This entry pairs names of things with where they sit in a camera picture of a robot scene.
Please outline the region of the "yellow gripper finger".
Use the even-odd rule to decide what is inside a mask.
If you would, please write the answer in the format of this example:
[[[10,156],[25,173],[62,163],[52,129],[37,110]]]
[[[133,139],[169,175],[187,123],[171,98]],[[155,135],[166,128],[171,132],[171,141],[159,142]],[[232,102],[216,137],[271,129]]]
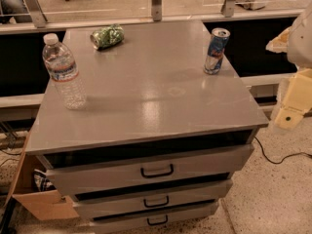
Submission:
[[[283,30],[277,37],[270,40],[265,49],[273,53],[285,53],[288,50],[290,28]]]
[[[300,69],[288,79],[274,125],[284,130],[292,130],[311,109],[312,69]]]

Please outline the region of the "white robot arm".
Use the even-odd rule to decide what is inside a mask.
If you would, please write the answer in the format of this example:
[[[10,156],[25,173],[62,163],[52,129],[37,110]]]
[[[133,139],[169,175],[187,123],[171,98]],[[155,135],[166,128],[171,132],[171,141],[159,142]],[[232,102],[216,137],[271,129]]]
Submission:
[[[292,130],[312,108],[312,4],[265,49],[286,53],[288,61],[297,68],[293,76],[279,84],[272,119],[275,127]]]

